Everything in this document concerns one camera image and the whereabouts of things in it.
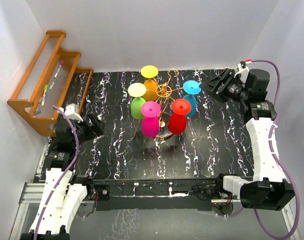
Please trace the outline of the red wine glass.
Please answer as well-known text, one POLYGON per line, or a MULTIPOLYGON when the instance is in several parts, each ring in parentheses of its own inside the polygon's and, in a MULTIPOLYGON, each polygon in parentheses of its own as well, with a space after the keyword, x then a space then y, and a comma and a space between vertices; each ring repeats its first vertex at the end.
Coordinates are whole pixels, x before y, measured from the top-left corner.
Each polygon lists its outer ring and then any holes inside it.
POLYGON ((175 135, 182 134, 187 126, 186 115, 191 111, 191 104, 189 101, 179 98, 172 103, 171 108, 173 114, 170 116, 168 129, 175 135))

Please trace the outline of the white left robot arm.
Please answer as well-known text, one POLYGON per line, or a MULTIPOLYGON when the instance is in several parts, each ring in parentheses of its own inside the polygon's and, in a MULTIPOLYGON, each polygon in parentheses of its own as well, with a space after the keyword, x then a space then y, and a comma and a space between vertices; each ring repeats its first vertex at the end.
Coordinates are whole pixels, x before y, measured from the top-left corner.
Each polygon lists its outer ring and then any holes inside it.
POLYGON ((63 115, 46 156, 45 187, 37 215, 22 240, 68 240, 70 228, 81 202, 95 195, 89 177, 76 180, 74 165, 81 143, 104 134, 105 124, 93 113, 84 120, 63 115))

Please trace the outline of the blue wine glass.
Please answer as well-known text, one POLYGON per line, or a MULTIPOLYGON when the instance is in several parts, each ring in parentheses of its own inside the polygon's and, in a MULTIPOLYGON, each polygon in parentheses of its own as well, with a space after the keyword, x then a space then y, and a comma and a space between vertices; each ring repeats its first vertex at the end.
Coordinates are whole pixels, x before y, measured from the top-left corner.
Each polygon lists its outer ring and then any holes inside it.
POLYGON ((195 95, 201 92, 200 83, 195 80, 188 80, 183 84, 183 90, 187 93, 183 99, 187 100, 191 104, 191 110, 186 115, 188 118, 192 117, 196 112, 196 98, 195 95))

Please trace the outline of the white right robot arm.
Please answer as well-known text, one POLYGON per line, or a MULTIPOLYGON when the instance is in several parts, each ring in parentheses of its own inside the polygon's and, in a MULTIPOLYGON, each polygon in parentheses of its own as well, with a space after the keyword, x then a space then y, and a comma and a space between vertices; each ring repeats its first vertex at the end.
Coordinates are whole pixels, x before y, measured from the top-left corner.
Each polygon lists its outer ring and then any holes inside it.
POLYGON ((249 133, 254 170, 251 181, 235 174, 221 173, 216 178, 215 194, 224 199, 233 195, 246 209, 280 211, 294 197, 294 189, 276 162, 277 148, 273 147, 277 114, 273 103, 265 99, 269 72, 251 69, 245 81, 232 69, 206 80, 200 88, 221 102, 239 102, 245 127, 249 133))

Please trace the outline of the pink wine glass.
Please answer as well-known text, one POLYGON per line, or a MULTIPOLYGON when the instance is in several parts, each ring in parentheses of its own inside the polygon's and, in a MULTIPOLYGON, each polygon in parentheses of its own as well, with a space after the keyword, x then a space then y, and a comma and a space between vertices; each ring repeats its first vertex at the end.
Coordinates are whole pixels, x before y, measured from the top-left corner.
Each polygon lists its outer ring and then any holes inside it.
POLYGON ((154 138, 159 133, 158 115, 161 112, 160 105, 155 101, 147 101, 141 107, 144 118, 141 123, 141 130, 144 136, 154 138))

